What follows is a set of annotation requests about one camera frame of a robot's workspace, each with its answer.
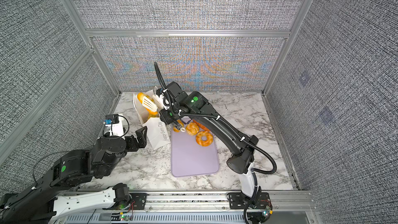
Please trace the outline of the white paper gift bag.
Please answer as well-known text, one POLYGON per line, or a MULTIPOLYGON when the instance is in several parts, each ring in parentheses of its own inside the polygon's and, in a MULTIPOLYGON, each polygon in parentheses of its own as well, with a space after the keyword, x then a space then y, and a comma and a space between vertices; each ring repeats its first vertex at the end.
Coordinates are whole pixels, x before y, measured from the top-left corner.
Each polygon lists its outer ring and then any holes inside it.
MULTIPOLYGON (((147 91, 144 94, 151 97, 153 95, 152 90, 147 91)), ((160 147, 169 144, 171 142, 169 133, 165 123, 160 120, 160 110, 158 109, 157 115, 149 114, 148 111, 141 105, 141 103, 137 99, 137 95, 138 93, 134 94, 134 107, 138 113, 142 126, 146 126, 148 128, 147 139, 149 140, 152 148, 159 149, 160 147)))

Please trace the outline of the round flaky bun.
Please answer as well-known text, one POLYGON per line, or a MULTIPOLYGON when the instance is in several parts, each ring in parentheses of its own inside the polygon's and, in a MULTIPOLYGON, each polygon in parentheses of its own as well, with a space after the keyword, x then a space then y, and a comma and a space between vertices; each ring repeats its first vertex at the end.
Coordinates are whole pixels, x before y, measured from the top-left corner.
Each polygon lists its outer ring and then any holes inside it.
POLYGON ((186 132, 190 136, 196 136, 199 131, 200 131, 200 127, 195 122, 191 122, 191 123, 187 124, 187 126, 186 126, 186 132))

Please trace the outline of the glazed ring donut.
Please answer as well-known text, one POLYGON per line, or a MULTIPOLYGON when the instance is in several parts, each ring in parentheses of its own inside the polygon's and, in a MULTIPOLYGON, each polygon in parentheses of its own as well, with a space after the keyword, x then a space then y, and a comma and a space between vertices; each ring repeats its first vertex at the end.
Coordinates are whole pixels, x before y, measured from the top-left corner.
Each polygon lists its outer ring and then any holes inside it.
POLYGON ((207 147, 213 143, 214 138, 210 132, 200 131, 197 133, 195 140, 196 140, 196 143, 199 144, 200 146, 207 147))

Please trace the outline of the reddish brown triangular bread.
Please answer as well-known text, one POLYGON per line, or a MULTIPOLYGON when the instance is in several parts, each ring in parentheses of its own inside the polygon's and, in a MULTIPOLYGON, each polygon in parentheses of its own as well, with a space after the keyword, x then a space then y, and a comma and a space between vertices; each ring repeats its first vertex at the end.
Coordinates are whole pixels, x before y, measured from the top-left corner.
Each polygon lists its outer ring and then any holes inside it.
POLYGON ((198 125, 198 127, 200 127, 202 130, 211 132, 209 128, 205 127, 203 124, 199 123, 198 121, 193 120, 193 122, 196 123, 198 125))

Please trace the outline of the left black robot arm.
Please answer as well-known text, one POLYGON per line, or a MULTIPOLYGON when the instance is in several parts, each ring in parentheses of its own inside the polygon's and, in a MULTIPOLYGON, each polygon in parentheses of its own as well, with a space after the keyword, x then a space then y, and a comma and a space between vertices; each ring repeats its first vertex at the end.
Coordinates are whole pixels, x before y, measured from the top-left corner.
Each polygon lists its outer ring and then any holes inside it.
POLYGON ((73 213, 96 210, 122 210, 134 200, 127 184, 118 183, 103 191, 81 196, 62 196, 61 193, 93 178, 109 176, 129 152, 137 152, 147 145, 147 127, 135 136, 101 137, 91 149, 67 152, 26 190, 5 194, 1 199, 2 224, 54 224, 73 213))

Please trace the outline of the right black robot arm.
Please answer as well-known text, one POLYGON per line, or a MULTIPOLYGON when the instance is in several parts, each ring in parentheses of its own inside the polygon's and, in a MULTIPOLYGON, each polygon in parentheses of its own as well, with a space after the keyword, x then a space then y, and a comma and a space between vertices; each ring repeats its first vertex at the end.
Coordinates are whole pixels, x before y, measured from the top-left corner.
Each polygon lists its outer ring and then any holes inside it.
POLYGON ((258 185, 251 169, 255 159, 254 147, 258 139, 238 131, 199 92, 187 94, 176 82, 166 85, 162 79, 159 81, 161 88, 156 91, 156 95, 164 96, 166 103, 165 108, 160 110, 161 121, 180 128, 178 120, 189 117, 205 126, 221 140, 232 153, 227 160, 227 166, 239 174, 241 192, 247 199, 246 205, 254 207, 257 201, 258 185))

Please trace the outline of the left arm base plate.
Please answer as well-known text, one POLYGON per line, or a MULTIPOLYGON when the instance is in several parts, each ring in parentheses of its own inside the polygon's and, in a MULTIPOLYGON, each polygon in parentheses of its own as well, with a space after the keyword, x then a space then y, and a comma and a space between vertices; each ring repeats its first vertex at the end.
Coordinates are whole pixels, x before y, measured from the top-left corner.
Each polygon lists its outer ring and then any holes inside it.
POLYGON ((118 209, 127 210, 143 210, 147 201, 147 193, 132 193, 129 197, 122 197, 122 200, 118 203, 118 209))

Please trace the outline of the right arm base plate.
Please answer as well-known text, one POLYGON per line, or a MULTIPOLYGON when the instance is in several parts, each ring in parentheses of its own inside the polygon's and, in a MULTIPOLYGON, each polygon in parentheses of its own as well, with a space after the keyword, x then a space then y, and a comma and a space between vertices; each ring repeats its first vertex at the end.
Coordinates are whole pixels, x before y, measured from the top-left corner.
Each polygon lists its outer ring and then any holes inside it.
MULTIPOLYGON (((242 192, 230 192, 227 194, 230 209, 244 209, 250 198, 242 192)), ((255 199, 249 204, 250 209, 268 209, 272 210, 273 206, 267 192, 258 192, 255 199)))

